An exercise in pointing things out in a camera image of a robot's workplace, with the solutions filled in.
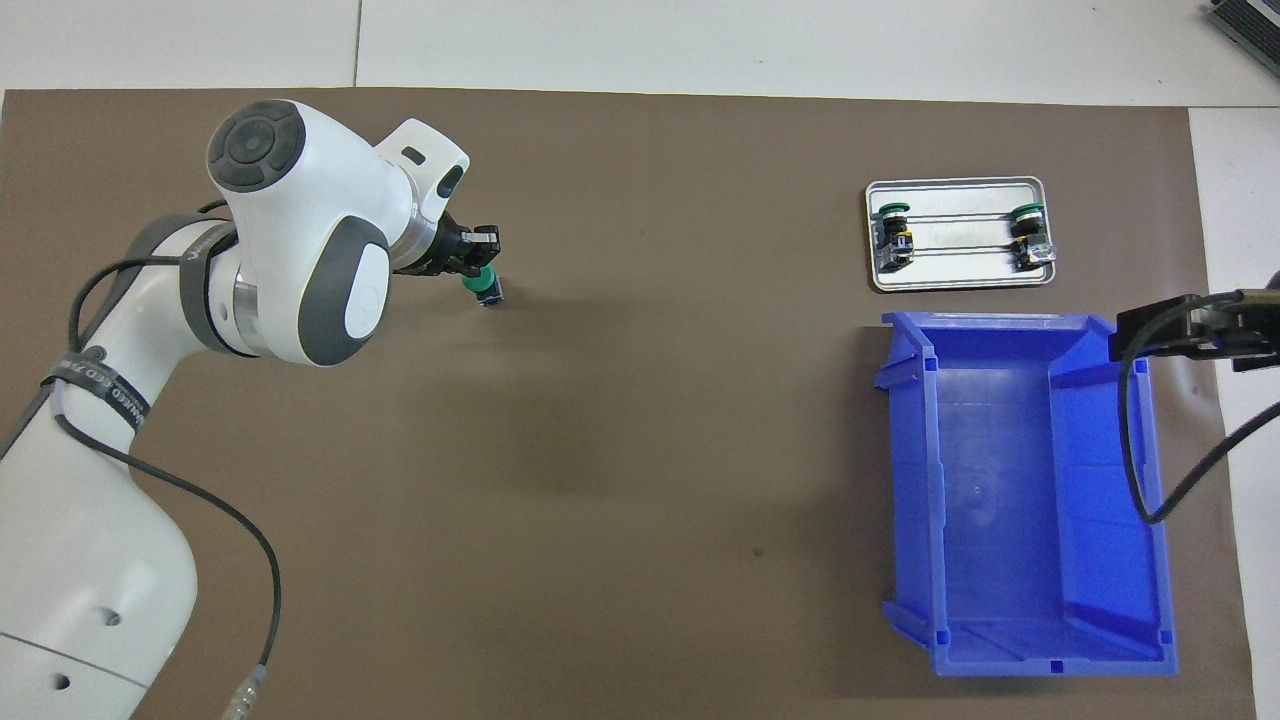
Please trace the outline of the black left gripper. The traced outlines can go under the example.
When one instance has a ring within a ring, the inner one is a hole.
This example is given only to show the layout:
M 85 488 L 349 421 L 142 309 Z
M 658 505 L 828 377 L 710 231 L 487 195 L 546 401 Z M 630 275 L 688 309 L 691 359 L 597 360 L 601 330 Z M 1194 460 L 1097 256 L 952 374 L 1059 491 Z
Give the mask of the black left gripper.
M 397 275 L 440 275 L 445 273 L 481 273 L 500 251 L 497 225 L 466 229 L 452 215 L 442 215 L 430 243 L 410 252 L 407 260 L 396 261 Z

